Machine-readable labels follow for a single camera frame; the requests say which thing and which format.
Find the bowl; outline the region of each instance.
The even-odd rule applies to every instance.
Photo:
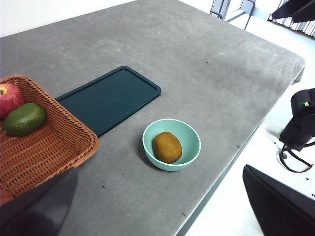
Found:
[[[153,152],[153,139],[164,131],[174,134],[182,145],[181,158],[172,164],[159,161]],[[189,166],[197,158],[201,149],[197,132],[190,125],[176,119],[159,119],[149,124],[143,132],[142,144],[148,159],[156,167],[165,171],[178,171]]]

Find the dark green tray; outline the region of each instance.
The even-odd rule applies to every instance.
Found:
[[[158,85],[122,66],[56,100],[100,137],[160,94]]]

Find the brown basket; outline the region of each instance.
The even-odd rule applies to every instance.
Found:
[[[98,148],[98,138],[31,78],[9,76],[26,102],[45,108],[45,123],[23,137],[3,133],[0,121],[0,205],[69,169],[78,167]]]

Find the black cable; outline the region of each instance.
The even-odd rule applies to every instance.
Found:
[[[309,143],[309,144],[304,144],[304,145],[302,145],[302,147],[303,147],[303,148],[307,148],[307,147],[310,147],[310,146],[313,146],[313,145],[315,145],[315,141],[314,141],[314,142],[311,142],[311,143]]]
[[[309,146],[315,145],[315,142],[309,143]],[[308,171],[310,168],[312,168],[313,166],[306,162],[305,160],[301,159],[300,157],[298,157],[294,152],[292,152],[292,149],[290,149],[289,147],[285,148],[286,144],[284,144],[284,146],[281,149],[281,152],[279,153],[279,158],[281,163],[287,168],[287,170],[294,172],[294,173],[303,173]],[[295,159],[301,161],[302,163],[304,163],[305,165],[308,166],[307,169],[303,170],[303,171],[295,171],[293,169],[291,169],[289,166],[287,166],[287,164],[284,161],[284,152],[287,151],[288,153],[290,153]]]

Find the apple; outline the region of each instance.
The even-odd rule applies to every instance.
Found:
[[[24,104],[21,90],[14,84],[0,84],[0,119]]]

